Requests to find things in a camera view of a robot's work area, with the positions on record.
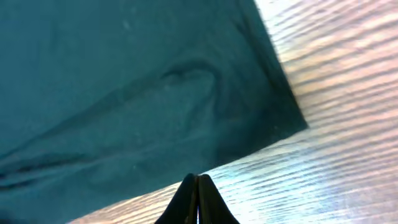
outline wood grain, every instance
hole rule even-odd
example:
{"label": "wood grain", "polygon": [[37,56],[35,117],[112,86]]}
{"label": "wood grain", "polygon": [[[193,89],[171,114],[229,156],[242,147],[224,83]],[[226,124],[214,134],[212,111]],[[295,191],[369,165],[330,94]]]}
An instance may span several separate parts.
{"label": "wood grain", "polygon": [[[310,129],[213,169],[241,223],[398,223],[398,1],[258,0]],[[73,223],[154,223],[178,184]]]}

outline striped wood surface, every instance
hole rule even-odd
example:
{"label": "striped wood surface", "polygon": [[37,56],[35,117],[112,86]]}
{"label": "striped wood surface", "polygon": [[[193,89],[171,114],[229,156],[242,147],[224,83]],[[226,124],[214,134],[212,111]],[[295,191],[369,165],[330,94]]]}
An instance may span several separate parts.
{"label": "striped wood surface", "polygon": [[[208,173],[241,223],[398,223],[398,0],[258,0],[310,129]],[[75,223],[154,223],[178,184]]]}

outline dark green cloth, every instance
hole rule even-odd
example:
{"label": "dark green cloth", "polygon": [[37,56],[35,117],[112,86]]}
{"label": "dark green cloth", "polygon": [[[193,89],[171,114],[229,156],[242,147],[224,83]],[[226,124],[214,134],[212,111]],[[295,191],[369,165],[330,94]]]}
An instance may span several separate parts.
{"label": "dark green cloth", "polygon": [[65,223],[306,128],[252,0],[0,0],[0,218]]}

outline tabletop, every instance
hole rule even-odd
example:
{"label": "tabletop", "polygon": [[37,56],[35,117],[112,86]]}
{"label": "tabletop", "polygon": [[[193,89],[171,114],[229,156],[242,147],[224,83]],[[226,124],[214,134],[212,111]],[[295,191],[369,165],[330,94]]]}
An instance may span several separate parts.
{"label": "tabletop", "polygon": [[[306,131],[210,174],[241,223],[398,223],[398,1],[258,0]],[[72,223],[154,223],[179,183]]]}

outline black pointed object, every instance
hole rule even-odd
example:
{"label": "black pointed object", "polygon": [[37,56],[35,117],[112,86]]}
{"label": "black pointed object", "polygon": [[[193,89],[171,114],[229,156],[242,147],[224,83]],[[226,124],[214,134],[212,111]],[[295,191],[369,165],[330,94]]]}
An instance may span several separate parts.
{"label": "black pointed object", "polygon": [[155,224],[197,224],[198,217],[200,224],[239,224],[209,175],[188,174]]}

